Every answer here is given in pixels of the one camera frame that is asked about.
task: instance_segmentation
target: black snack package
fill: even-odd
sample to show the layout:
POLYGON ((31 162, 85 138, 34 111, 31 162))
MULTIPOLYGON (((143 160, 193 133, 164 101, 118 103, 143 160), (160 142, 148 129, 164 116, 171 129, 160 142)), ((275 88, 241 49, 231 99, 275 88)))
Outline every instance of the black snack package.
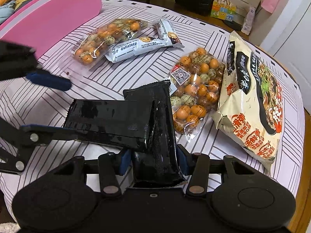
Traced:
POLYGON ((185 181, 177 163, 177 145, 169 98, 170 81, 160 81, 123 91, 125 100, 158 103, 154 133, 148 152, 132 151, 134 187, 172 187, 185 181))
POLYGON ((154 109, 153 101, 75 99, 64 127, 82 131, 80 141, 144 152, 152 143, 154 109))

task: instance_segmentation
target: blue cloth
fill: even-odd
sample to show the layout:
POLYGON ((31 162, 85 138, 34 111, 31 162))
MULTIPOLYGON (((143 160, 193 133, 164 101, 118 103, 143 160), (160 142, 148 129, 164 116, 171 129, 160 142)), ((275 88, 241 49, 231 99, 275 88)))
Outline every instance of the blue cloth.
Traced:
POLYGON ((15 1, 10 1, 0 6, 0 24, 7 20, 14 13, 15 1))

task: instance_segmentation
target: quail egg package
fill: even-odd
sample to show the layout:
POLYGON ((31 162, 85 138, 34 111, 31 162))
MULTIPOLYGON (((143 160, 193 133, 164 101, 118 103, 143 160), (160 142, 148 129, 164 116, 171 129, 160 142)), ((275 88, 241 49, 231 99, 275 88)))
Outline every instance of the quail egg package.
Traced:
POLYGON ((58 67, 78 80, 83 77, 117 43, 137 38, 148 22, 134 18, 117 18, 81 38, 58 62, 58 67))
POLYGON ((225 64, 202 47, 180 57, 172 68, 174 127, 188 141, 203 127, 209 113, 217 110, 224 70, 225 64))

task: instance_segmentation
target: qr code sticker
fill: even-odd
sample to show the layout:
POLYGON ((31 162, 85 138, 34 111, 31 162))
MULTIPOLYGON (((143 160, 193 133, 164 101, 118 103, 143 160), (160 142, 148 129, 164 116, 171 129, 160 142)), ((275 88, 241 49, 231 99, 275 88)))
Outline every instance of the qr code sticker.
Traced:
POLYGON ((190 73, 183 70, 182 68, 178 68, 171 73, 171 76, 177 81, 179 85, 181 85, 190 78, 190 73))

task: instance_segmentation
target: colorful box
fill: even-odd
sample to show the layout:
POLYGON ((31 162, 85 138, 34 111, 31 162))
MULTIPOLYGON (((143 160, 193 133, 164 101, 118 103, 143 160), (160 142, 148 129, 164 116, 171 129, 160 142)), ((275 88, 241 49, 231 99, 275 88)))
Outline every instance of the colorful box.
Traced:
POLYGON ((214 0, 211 11, 211 17, 232 22, 235 11, 236 11, 235 5, 229 6, 214 0))

